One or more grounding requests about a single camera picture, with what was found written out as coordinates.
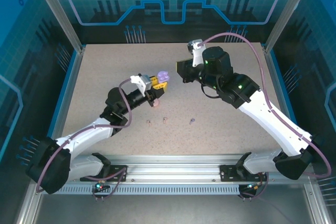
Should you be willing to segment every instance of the black cable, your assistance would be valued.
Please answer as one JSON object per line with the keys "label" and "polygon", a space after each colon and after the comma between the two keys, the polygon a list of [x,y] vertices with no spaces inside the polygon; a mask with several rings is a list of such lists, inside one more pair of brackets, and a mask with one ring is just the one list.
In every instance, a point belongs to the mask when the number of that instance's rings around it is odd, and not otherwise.
{"label": "black cable", "polygon": [[217,99],[217,98],[219,98],[219,96],[212,97],[212,96],[206,94],[205,91],[204,91],[204,85],[203,84],[201,84],[201,90],[202,90],[203,94],[205,94],[205,96],[208,97],[208,98],[211,98],[211,99]]}

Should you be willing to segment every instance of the purple object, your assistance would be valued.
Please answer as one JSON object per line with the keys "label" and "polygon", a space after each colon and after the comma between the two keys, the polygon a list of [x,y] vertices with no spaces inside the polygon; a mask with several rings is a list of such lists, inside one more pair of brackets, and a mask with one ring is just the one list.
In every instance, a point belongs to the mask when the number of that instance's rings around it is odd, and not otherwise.
{"label": "purple object", "polygon": [[164,83],[170,79],[167,71],[160,71],[157,75],[159,83]]}

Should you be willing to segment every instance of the gray work surface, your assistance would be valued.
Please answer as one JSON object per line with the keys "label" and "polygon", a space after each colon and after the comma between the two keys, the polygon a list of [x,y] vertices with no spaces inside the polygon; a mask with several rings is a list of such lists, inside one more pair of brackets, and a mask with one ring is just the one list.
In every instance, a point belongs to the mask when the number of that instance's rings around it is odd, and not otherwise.
{"label": "gray work surface", "polygon": [[[303,186],[269,186],[262,196],[295,224],[313,223]],[[43,195],[35,224],[288,224],[269,203],[238,196]]]}
{"label": "gray work surface", "polygon": [[[260,70],[245,43],[210,43],[230,54],[234,71],[261,85]],[[260,43],[254,43],[265,70],[267,91],[278,106],[274,87]],[[93,122],[105,108],[111,88],[131,75],[169,72],[170,81],[160,105],[143,104],[134,109],[133,121],[112,138],[101,141],[84,154],[198,155],[260,152],[279,148],[276,141],[254,120],[220,99],[209,99],[198,82],[184,84],[176,73],[176,62],[191,58],[186,44],[87,45],[71,99],[63,135]],[[126,84],[129,93],[135,84]],[[214,91],[205,89],[210,95]]]}

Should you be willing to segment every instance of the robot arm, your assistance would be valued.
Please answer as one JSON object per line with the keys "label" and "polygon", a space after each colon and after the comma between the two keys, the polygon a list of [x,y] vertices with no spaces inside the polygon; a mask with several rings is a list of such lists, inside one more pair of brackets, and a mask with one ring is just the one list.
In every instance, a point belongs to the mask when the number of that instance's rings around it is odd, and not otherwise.
{"label": "robot arm", "polygon": [[[160,98],[167,88],[167,81],[160,83],[157,77],[141,74],[132,76],[131,82],[138,87],[127,95],[124,93],[131,110],[145,102],[154,106],[155,99]],[[106,105],[99,118],[79,131],[55,140],[49,137],[40,140],[26,169],[26,174],[35,182],[38,182],[50,157],[63,146],[43,176],[41,187],[47,193],[58,191],[68,180],[85,176],[104,178],[114,173],[109,160],[99,153],[78,156],[93,144],[117,134],[128,122],[124,116],[128,112],[127,105],[119,88],[109,91]]]}
{"label": "robot arm", "polygon": [[[254,119],[281,146],[281,149],[266,153],[246,153],[236,165],[242,179],[249,174],[279,171],[290,179],[298,179],[311,163],[315,151],[302,140],[303,137],[319,146],[322,139],[312,137],[287,118],[270,103],[269,108],[263,91],[248,76],[234,73],[229,54],[221,47],[198,46],[201,40],[188,44],[193,59],[179,61],[177,73],[184,83],[198,81],[202,91],[207,86],[216,91],[217,97]],[[300,133],[298,137],[277,116]]]}

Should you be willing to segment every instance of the speckled tabletop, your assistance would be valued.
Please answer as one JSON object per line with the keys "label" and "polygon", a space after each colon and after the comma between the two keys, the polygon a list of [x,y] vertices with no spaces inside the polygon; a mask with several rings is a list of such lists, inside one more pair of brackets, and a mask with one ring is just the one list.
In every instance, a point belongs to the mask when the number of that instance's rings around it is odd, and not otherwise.
{"label": "speckled tabletop", "polygon": [[[243,43],[210,43],[230,54],[234,71],[250,76],[261,85],[260,71],[251,49]],[[274,87],[260,43],[254,43],[262,57],[268,93],[278,106]],[[202,94],[199,83],[182,83],[176,62],[190,58],[186,43],[87,45],[63,135],[93,122],[105,108],[109,90],[131,75],[169,72],[167,93],[160,105],[143,104],[133,110],[133,122],[114,137],[103,140],[84,154],[198,155],[233,154],[278,148],[276,141],[255,121],[231,105]],[[135,85],[126,84],[126,93]]]}

